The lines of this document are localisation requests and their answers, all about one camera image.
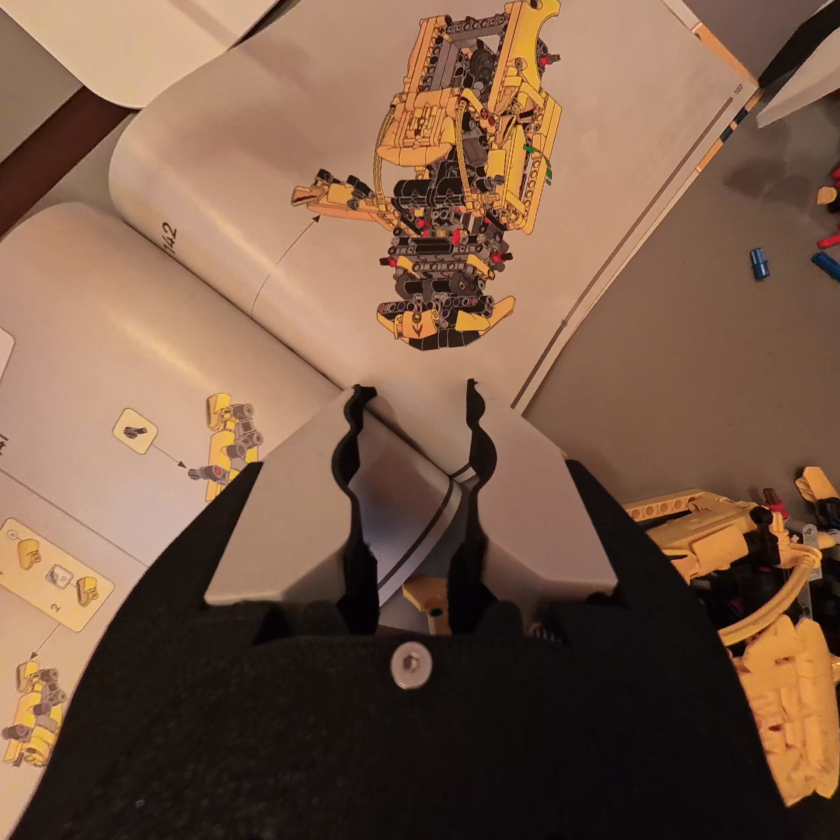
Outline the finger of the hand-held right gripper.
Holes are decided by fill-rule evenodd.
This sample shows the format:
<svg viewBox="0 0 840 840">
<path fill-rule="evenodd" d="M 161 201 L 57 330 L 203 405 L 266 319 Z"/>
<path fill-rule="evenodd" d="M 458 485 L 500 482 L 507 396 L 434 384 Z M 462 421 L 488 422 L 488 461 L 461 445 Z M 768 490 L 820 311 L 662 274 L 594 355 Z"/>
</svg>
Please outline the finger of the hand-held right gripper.
<svg viewBox="0 0 840 840">
<path fill-rule="evenodd" d="M 839 89 L 839 11 L 819 9 L 784 43 L 759 76 L 773 93 L 756 122 L 760 128 Z"/>
</svg>

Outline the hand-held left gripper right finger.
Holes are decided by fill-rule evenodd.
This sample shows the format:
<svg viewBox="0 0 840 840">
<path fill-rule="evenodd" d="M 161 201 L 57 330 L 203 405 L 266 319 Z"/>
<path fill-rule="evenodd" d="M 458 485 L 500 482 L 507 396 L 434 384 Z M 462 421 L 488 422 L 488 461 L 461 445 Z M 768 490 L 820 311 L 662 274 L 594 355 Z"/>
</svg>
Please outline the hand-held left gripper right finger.
<svg viewBox="0 0 840 840">
<path fill-rule="evenodd" d="M 612 595 L 617 578 L 563 451 L 468 380 L 465 537 L 449 565 L 449 627 L 477 630 L 488 606 L 513 604 L 529 629 L 552 604 Z"/>
</svg>

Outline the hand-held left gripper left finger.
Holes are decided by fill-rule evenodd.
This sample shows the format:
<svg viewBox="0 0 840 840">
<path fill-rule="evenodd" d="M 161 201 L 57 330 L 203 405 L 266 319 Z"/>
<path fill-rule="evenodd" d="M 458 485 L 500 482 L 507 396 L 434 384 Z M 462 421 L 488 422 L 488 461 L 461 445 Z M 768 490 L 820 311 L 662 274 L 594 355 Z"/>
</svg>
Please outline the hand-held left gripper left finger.
<svg viewBox="0 0 840 840">
<path fill-rule="evenodd" d="M 352 634 L 380 617 L 377 560 L 350 483 L 372 386 L 342 392 L 266 457 L 205 592 L 209 606 L 334 604 Z"/>
</svg>

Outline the small yellow brick piece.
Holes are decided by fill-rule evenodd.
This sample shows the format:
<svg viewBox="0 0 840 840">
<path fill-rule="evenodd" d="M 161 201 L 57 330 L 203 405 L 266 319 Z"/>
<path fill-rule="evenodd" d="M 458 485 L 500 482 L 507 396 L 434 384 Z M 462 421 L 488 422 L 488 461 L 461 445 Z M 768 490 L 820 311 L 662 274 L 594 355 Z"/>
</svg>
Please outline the small yellow brick piece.
<svg viewBox="0 0 840 840">
<path fill-rule="evenodd" d="M 448 582 L 444 577 L 416 574 L 402 585 L 404 597 L 427 619 L 433 636 L 451 636 L 448 609 Z"/>
</svg>

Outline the yellow toy brick vehicle model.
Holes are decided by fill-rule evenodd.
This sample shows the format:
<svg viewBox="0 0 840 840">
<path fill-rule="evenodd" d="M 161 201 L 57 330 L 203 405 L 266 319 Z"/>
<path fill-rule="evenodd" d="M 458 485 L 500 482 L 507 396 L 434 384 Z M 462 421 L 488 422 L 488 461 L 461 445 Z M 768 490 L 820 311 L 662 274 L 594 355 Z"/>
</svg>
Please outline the yellow toy brick vehicle model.
<svg viewBox="0 0 840 840">
<path fill-rule="evenodd" d="M 628 502 L 717 629 L 788 806 L 838 792 L 838 491 L 817 467 L 759 501 L 687 489 Z"/>
</svg>

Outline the open building instruction booklet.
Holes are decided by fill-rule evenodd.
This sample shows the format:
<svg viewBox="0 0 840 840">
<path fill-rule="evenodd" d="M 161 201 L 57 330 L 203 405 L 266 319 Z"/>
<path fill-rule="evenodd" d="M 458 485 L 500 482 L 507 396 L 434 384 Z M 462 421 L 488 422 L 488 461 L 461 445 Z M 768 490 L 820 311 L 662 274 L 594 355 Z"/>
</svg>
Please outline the open building instruction booklet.
<svg viewBox="0 0 840 840">
<path fill-rule="evenodd" d="M 9 233 L 2 810 L 145 569 L 354 383 L 390 599 L 458 508 L 466 381 L 523 411 L 757 86 L 683 2 L 301 2 L 140 110 L 111 212 Z"/>
</svg>

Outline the white paper booklet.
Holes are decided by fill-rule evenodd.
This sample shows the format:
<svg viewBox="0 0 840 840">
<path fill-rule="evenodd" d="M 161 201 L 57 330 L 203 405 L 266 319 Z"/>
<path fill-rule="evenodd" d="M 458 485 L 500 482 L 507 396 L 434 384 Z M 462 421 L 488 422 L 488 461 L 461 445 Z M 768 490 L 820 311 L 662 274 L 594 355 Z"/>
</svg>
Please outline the white paper booklet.
<svg viewBox="0 0 840 840">
<path fill-rule="evenodd" d="M 100 98 L 141 109 L 236 46 L 278 1 L 2 1 Z"/>
</svg>

